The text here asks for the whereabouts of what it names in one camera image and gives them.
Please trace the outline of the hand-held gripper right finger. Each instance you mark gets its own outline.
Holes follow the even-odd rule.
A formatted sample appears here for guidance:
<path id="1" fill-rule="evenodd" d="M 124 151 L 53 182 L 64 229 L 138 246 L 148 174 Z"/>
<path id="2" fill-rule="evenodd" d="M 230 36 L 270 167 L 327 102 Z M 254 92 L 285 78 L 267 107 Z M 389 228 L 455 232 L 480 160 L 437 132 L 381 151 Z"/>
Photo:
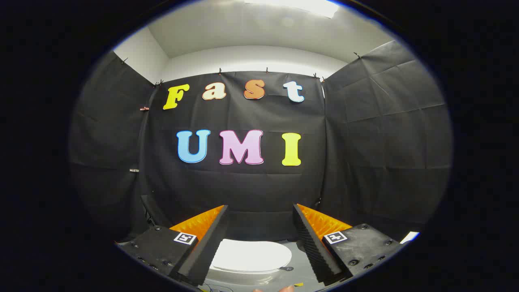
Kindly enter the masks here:
<path id="1" fill-rule="evenodd" d="M 317 281 L 334 284 L 377 268 L 406 244 L 369 224 L 351 226 L 301 204 L 293 222 Z"/>

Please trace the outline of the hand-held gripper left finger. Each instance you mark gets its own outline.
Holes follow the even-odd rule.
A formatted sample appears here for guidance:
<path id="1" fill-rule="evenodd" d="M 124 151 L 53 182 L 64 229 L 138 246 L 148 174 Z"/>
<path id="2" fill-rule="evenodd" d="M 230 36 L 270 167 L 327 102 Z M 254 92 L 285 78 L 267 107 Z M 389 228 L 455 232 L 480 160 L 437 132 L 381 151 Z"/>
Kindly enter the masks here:
<path id="1" fill-rule="evenodd" d="M 173 227 L 151 227 L 121 248 L 165 277 L 200 286 L 227 228 L 228 205 L 222 205 Z"/>

